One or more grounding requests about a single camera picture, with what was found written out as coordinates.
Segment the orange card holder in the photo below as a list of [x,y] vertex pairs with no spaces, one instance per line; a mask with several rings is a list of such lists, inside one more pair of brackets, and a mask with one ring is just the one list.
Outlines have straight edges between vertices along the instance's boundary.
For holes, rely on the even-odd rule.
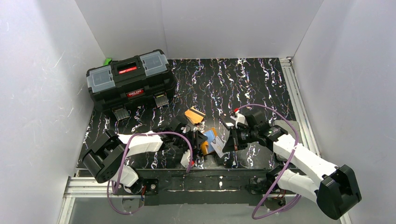
[[214,153],[215,150],[214,150],[213,146],[211,145],[211,143],[217,137],[217,132],[216,132],[215,128],[212,127],[211,129],[204,131],[203,135],[207,138],[207,140],[205,140],[200,146],[202,154],[208,155],[208,154]]

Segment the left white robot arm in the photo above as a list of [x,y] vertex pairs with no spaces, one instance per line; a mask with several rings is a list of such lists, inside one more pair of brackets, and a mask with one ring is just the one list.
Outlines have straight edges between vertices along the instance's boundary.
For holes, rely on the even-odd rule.
[[116,194],[122,186],[131,194],[146,192],[144,179],[125,161],[137,154],[156,153],[171,146],[182,150],[181,165],[190,170],[207,136],[194,131],[184,119],[176,119],[146,133],[116,134],[112,130],[102,133],[84,152],[82,164],[97,183],[108,183]]

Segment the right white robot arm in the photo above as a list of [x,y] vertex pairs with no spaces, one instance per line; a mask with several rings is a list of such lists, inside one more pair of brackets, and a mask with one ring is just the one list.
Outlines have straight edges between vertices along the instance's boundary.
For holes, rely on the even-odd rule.
[[249,143],[259,143],[271,152],[296,166],[302,174],[279,165],[265,177],[252,178],[246,189],[252,194],[286,190],[315,202],[320,210],[333,220],[342,217],[362,200],[360,188],[352,168],[325,161],[279,125],[270,124],[262,112],[249,115],[235,113],[233,122],[224,117],[220,122],[229,131],[223,153],[246,149]]

